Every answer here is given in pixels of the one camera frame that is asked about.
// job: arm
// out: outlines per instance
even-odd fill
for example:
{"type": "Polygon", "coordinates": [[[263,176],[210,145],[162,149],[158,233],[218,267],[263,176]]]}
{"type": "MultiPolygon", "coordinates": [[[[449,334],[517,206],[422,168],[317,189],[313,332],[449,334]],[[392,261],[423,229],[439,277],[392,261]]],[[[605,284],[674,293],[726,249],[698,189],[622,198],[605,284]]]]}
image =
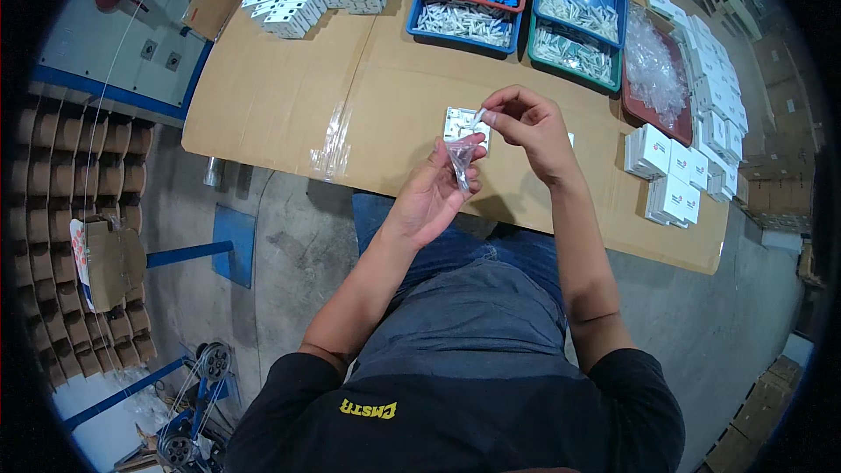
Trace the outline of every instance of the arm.
{"type": "MultiPolygon", "coordinates": [[[[476,133],[465,140],[478,144],[484,134],[476,133]]],[[[478,147],[473,160],[486,153],[478,147]]],[[[470,192],[461,192],[447,147],[437,138],[432,154],[410,173],[357,266],[315,314],[298,351],[326,360],[344,375],[383,319],[417,252],[438,237],[464,202],[481,189],[477,177],[478,170],[471,166],[470,192]]]]}
{"type": "Polygon", "coordinates": [[[619,291],[601,241],[593,200],[554,101],[509,86],[482,107],[482,120],[525,149],[549,188],[564,310],[583,372],[615,349],[633,348],[619,314],[619,291]]]}

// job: green plastic tray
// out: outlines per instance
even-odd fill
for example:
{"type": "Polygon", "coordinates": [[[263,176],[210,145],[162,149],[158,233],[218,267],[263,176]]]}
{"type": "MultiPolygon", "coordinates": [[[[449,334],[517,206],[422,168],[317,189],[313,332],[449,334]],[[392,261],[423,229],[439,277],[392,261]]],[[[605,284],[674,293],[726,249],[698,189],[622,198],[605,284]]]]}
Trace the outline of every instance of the green plastic tray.
{"type": "Polygon", "coordinates": [[[593,79],[587,74],[582,74],[581,72],[577,72],[569,68],[563,68],[562,66],[558,66],[555,63],[550,63],[548,60],[535,56],[531,50],[534,43],[534,34],[537,33],[536,27],[537,17],[534,13],[532,13],[528,32],[528,58],[531,59],[531,65],[535,69],[538,69],[541,72],[546,72],[547,74],[557,75],[559,77],[563,77],[564,79],[569,79],[574,83],[587,86],[601,93],[611,94],[619,91],[619,88],[622,86],[622,50],[616,50],[611,56],[613,59],[613,67],[611,70],[613,85],[608,85],[598,79],[593,79]]]}

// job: black t-shirt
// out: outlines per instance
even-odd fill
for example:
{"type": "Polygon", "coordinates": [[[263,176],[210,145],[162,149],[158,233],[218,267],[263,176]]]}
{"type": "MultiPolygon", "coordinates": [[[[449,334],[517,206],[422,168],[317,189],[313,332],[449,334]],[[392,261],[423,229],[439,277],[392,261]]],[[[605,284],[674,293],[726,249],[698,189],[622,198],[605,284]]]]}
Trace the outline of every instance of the black t-shirt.
{"type": "Polygon", "coordinates": [[[588,377],[394,374],[342,385],[326,361],[287,354],[237,426],[226,468],[676,470],[683,417],[657,360],[619,349],[588,377]]]}

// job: cardboard box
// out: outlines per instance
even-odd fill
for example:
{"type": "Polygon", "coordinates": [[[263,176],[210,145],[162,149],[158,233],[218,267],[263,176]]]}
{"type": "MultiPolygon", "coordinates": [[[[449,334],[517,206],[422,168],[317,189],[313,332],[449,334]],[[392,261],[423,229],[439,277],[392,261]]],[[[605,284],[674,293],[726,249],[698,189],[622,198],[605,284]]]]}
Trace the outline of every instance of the cardboard box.
{"type": "Polygon", "coordinates": [[[767,35],[753,43],[766,85],[775,85],[795,75],[794,62],[780,35],[767,35]]]}
{"type": "MultiPolygon", "coordinates": [[[[411,2],[389,0],[380,16],[323,16],[304,41],[267,37],[235,11],[198,80],[184,149],[397,194],[440,135],[448,106],[476,107],[495,89],[520,84],[561,107],[606,247],[716,271],[728,206],[703,201],[687,230],[646,220],[646,181],[622,171],[633,128],[607,97],[531,68],[527,57],[498,61],[418,44],[405,32],[411,2]],[[405,115],[395,119],[398,112],[405,115]]],[[[483,191],[463,211],[551,233],[549,194],[525,153],[502,139],[490,148],[483,191]]]]}

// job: hand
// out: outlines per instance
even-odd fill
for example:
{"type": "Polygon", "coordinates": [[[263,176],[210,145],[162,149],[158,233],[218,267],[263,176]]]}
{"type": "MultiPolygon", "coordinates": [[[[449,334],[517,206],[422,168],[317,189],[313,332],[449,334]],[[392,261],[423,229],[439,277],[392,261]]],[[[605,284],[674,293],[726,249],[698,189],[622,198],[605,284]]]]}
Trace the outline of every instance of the hand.
{"type": "Polygon", "coordinates": [[[553,100],[520,85],[495,91],[483,103],[482,121],[521,146],[531,169],[550,189],[572,180],[583,180],[575,160],[561,109],[553,100]]]}
{"type": "MultiPolygon", "coordinates": [[[[478,144],[484,141],[483,133],[474,133],[465,142],[478,144]]],[[[488,151],[478,146],[472,161],[481,159],[488,151]]],[[[458,188],[452,169],[447,145],[441,138],[435,139],[435,149],[409,174],[409,178],[397,194],[389,216],[381,228],[388,238],[407,241],[409,246],[420,250],[438,237],[452,222],[465,201],[482,189],[475,165],[468,168],[469,192],[458,188]]]]}

